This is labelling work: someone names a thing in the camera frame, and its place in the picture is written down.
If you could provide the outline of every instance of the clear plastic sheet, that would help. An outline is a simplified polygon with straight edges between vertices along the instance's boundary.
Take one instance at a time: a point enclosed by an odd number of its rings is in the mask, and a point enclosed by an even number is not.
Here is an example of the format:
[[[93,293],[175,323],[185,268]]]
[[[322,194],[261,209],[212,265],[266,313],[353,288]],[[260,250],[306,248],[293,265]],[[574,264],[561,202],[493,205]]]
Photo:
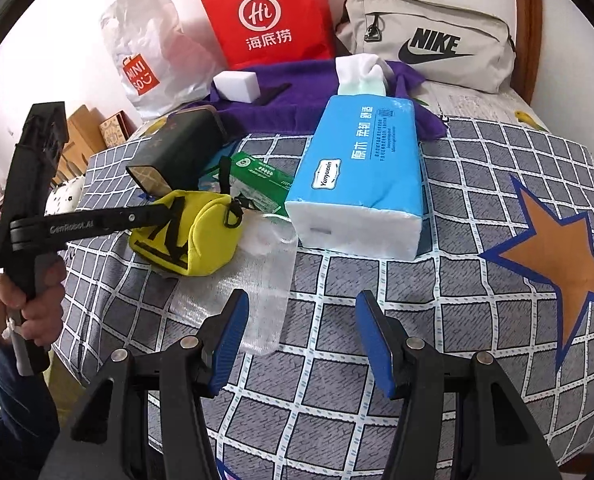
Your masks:
[[[266,355],[279,346],[297,235],[288,219],[255,211],[246,211],[243,229],[229,263],[210,276],[179,280],[170,312],[199,326],[221,312],[235,288],[242,288],[250,298],[250,315],[239,350]]]

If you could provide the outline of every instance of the yellow bird print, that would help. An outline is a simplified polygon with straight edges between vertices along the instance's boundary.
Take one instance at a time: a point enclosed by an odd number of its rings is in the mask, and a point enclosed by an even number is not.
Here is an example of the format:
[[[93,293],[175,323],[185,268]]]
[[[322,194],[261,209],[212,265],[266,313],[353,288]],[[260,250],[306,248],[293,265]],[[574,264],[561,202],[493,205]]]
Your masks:
[[[548,131],[545,127],[539,126],[539,124],[537,124],[537,122],[535,121],[535,119],[533,119],[526,112],[521,112],[520,110],[517,110],[515,112],[515,117],[516,117],[516,119],[520,123],[528,124],[531,128],[533,128],[535,130],[539,130],[541,132],[547,132]]]

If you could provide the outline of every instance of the checkered bedsheet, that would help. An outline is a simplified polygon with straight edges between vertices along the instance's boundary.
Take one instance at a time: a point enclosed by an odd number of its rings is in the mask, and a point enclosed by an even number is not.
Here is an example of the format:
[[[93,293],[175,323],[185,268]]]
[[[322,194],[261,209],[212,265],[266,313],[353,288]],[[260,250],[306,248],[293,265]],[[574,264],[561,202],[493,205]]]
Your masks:
[[[294,174],[309,136],[250,136],[240,149]],[[90,160],[80,208],[142,203],[125,165],[140,139]],[[378,479],[401,409],[375,388],[353,302],[371,289],[386,314],[437,349],[490,349],[521,392],[555,459],[594,438],[594,304],[555,372],[552,288],[477,255],[525,230],[510,176],[560,216],[589,211],[594,164],[586,148],[550,134],[451,118],[447,139],[422,143],[425,215],[418,258],[404,263],[299,248],[279,351],[240,354],[229,384],[204,400],[216,456],[244,480]],[[168,311],[176,278],[163,277],[125,233],[68,250],[66,327],[57,351],[82,382],[112,350],[167,348],[194,333]],[[159,400],[150,438],[161,446]],[[437,478],[450,477],[455,399],[444,403]]]

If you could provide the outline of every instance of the purple towel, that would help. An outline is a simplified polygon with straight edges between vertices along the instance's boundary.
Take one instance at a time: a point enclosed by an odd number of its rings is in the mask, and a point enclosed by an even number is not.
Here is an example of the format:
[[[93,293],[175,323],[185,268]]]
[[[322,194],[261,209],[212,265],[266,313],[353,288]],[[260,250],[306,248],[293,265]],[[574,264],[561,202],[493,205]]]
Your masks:
[[[392,97],[408,98],[413,88],[425,79],[410,66],[388,61],[395,73],[395,88]],[[262,89],[275,88],[291,83],[265,106],[222,100],[213,84],[210,96],[204,101],[193,102],[188,107],[212,105],[231,137],[254,133],[277,133],[303,135],[317,129],[319,120],[328,104],[328,99],[337,94],[339,80],[335,60],[309,60],[260,65],[246,69],[255,72]],[[446,125],[429,110],[413,101],[417,137],[434,140],[446,136]]]

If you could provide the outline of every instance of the hand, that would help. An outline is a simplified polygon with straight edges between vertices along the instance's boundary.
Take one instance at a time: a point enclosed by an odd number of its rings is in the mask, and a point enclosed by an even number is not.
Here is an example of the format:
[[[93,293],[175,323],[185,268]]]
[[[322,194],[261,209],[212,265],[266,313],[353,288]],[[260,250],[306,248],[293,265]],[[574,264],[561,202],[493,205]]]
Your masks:
[[[6,328],[6,308],[20,310],[26,320],[21,326],[21,335],[26,340],[34,340],[37,346],[54,343],[61,334],[63,310],[61,301],[65,290],[61,282],[66,279],[66,266],[63,260],[55,263],[44,277],[46,290],[34,300],[26,302],[26,295],[8,278],[0,274],[0,343],[1,333]]]

